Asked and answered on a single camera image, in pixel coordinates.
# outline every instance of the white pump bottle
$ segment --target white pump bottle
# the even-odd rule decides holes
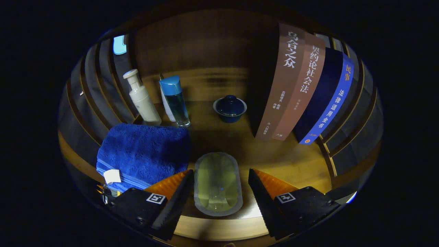
[[[147,125],[156,126],[162,123],[154,104],[149,97],[146,87],[141,84],[137,69],[132,69],[123,75],[131,86],[130,97]]]

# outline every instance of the blue book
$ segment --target blue book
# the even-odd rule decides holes
[[[322,75],[306,110],[293,129],[300,144],[310,145],[329,125],[351,87],[353,61],[340,51],[326,48]]]

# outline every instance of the screw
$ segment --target screw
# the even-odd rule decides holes
[[[137,222],[139,222],[139,224],[143,224],[145,223],[145,220],[142,219],[142,217],[137,217]]]

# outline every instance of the blue liquid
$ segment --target blue liquid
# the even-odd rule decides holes
[[[191,125],[189,116],[187,115],[186,104],[184,103],[183,94],[166,95],[169,108],[175,117],[178,127],[187,128]]]

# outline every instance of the blue towel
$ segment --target blue towel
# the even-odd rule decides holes
[[[121,183],[109,188],[124,192],[145,189],[185,171],[191,140],[185,128],[120,123],[109,131],[97,152],[96,170],[119,170]]]

